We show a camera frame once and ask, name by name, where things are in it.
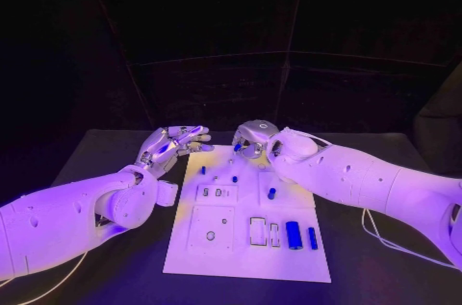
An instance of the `white robotic arm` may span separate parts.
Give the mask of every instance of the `white robotic arm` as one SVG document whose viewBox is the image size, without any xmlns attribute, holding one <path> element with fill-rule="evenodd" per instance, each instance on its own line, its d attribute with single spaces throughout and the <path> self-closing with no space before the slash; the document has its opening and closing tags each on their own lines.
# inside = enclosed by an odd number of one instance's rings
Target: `white robotic arm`
<svg viewBox="0 0 462 305">
<path fill-rule="evenodd" d="M 134 165 L 115 174 L 47 188 L 0 208 L 0 281 L 46 270 L 147 220 L 154 204 L 174 203 L 177 186 L 157 178 L 177 156 L 213 147 L 207 129 L 158 128 Z M 104 222 L 95 222 L 95 215 Z"/>
<path fill-rule="evenodd" d="M 232 144 L 248 158 L 265 149 L 278 177 L 332 202 L 375 210 L 414 227 L 462 270 L 462 181 L 395 166 L 267 121 L 238 127 Z"/>
</svg>

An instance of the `blue cylinder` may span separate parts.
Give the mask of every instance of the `blue cylinder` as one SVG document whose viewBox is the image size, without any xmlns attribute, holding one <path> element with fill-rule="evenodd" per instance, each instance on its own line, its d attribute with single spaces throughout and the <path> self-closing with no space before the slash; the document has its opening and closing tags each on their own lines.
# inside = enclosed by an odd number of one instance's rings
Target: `blue cylinder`
<svg viewBox="0 0 462 305">
<path fill-rule="evenodd" d="M 285 231 L 287 231 L 288 248 L 291 250 L 300 250 L 303 248 L 303 244 L 301 244 L 298 223 L 287 222 Z"/>
<path fill-rule="evenodd" d="M 267 197 L 272 200 L 275 197 L 275 188 L 270 188 L 270 193 L 267 193 Z"/>
<path fill-rule="evenodd" d="M 316 241 L 316 234 L 314 234 L 314 228 L 309 227 L 307 232 L 310 233 L 310 249 L 317 249 L 317 241 Z"/>
</svg>

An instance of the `table surface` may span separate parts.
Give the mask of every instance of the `table surface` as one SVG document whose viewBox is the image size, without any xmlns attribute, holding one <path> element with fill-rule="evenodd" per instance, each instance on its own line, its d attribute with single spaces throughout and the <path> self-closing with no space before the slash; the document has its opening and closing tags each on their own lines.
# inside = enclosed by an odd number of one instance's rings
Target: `table surface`
<svg viewBox="0 0 462 305">
<path fill-rule="evenodd" d="M 131 164 L 148 134 L 150 131 L 88 131 L 53 186 L 114 173 Z M 210 134 L 210 143 L 229 144 L 231 131 Z M 392 164 L 428 171 L 402 134 L 316 135 Z M 177 195 L 186 163 L 183 156 L 161 177 L 179 185 Z M 362 230 L 361 209 L 317 196 L 314 200 L 330 284 L 163 274 L 174 204 L 170 208 L 156 206 L 137 229 L 89 251 L 67 281 L 34 304 L 459 304 L 460 272 L 382 246 Z M 385 238 L 443 259 L 413 228 L 382 214 L 374 216 Z M 40 295 L 75 263 L 76 259 L 11 281 L 0 289 L 0 304 L 17 304 Z"/>
</svg>

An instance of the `white cable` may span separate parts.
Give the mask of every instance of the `white cable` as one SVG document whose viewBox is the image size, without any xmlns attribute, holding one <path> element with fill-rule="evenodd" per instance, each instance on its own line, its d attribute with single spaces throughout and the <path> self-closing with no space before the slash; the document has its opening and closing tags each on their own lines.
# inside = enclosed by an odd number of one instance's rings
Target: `white cable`
<svg viewBox="0 0 462 305">
<path fill-rule="evenodd" d="M 69 278 L 69 276 L 72 275 L 72 273 L 75 272 L 75 269 L 79 267 L 82 261 L 83 261 L 83 258 L 86 256 L 86 253 L 83 253 L 82 255 L 82 258 L 79 259 L 79 262 L 76 263 L 75 267 L 72 268 L 72 271 L 69 272 L 69 274 L 66 275 L 66 277 L 63 277 L 62 281 L 54 285 L 54 287 L 46 292 L 43 293 L 39 297 L 36 297 L 34 299 L 17 304 L 17 305 L 26 305 L 26 304 L 30 304 L 31 302 L 34 302 L 36 300 L 39 300 L 43 296 L 46 296 L 49 293 L 52 293 L 52 291 L 54 291 L 54 289 L 59 287 L 59 285 L 65 282 L 65 280 Z"/>
<path fill-rule="evenodd" d="M 363 225 L 365 212 L 368 212 L 368 218 L 371 219 L 371 223 L 372 223 L 372 227 L 374 227 L 375 234 L 368 231 L 368 229 L 365 228 L 365 225 Z M 385 240 L 385 239 L 379 236 L 378 229 L 376 229 L 375 222 L 374 222 L 374 218 L 372 218 L 371 212 L 369 212 L 366 209 L 362 210 L 362 220 L 361 220 L 361 224 L 362 224 L 362 228 L 363 228 L 365 232 L 366 232 L 369 235 L 372 235 L 375 238 L 378 238 L 379 242 L 381 242 L 387 247 L 392 248 L 394 250 L 400 250 L 401 252 L 404 252 L 404 253 L 407 253 L 407 254 L 410 254 L 410 255 L 414 255 L 414 256 L 423 258 L 424 260 L 436 263 L 437 265 L 441 265 L 441 266 L 444 266 L 444 267 L 450 267 L 450 268 L 457 269 L 457 267 L 454 267 L 451 264 L 443 263 L 443 262 L 440 262 L 438 260 L 434 260 L 433 258 L 426 257 L 424 255 L 417 254 L 417 253 L 413 252 L 411 250 L 407 250 L 404 247 L 401 247 L 400 245 L 397 245 L 394 242 L 389 242 L 388 240 Z"/>
<path fill-rule="evenodd" d="M 5 280 L 5 281 L 0 284 L 0 287 L 2 287 L 11 280 L 13 280 L 13 278 L 10 278 L 8 280 Z"/>
</svg>

